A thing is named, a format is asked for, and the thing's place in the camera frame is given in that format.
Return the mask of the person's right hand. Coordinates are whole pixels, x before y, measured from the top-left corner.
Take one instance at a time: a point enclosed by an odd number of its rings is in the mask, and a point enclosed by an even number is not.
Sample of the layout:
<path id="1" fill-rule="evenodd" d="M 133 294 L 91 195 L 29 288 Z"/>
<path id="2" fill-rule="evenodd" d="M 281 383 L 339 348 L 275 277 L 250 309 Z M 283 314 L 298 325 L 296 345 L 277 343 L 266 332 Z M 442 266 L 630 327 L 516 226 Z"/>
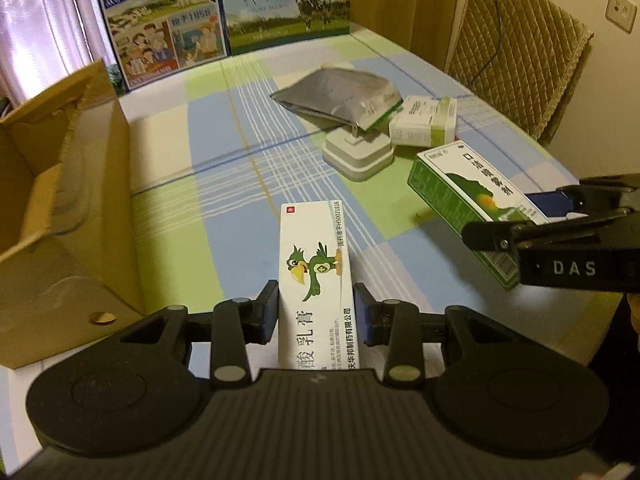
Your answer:
<path id="1" fill-rule="evenodd" d="M 640 320 L 640 294 L 627 294 L 627 302 L 630 307 L 631 317 Z"/>

